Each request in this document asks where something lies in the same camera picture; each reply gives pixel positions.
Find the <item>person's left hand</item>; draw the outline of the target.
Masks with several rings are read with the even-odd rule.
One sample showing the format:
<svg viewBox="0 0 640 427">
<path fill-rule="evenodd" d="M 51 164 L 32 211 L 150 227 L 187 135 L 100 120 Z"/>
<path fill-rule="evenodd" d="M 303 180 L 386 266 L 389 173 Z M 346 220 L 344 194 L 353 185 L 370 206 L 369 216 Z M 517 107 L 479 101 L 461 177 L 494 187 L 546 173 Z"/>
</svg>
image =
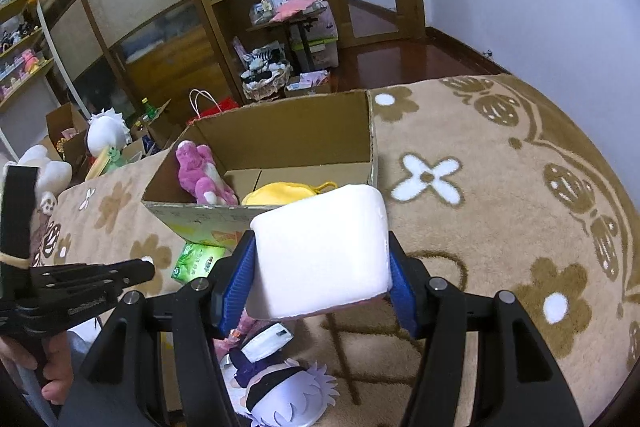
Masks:
<svg viewBox="0 0 640 427">
<path fill-rule="evenodd" d="M 1 337 L 1 360 L 13 362 L 24 369 L 36 371 L 42 368 L 42 375 L 47 384 L 41 387 L 44 399 L 52 404 L 62 405 L 70 392 L 74 382 L 72 355 L 67 333 L 43 339 L 42 347 L 47 355 L 47 362 L 39 363 L 32 352 L 29 352 L 17 340 Z"/>
</svg>

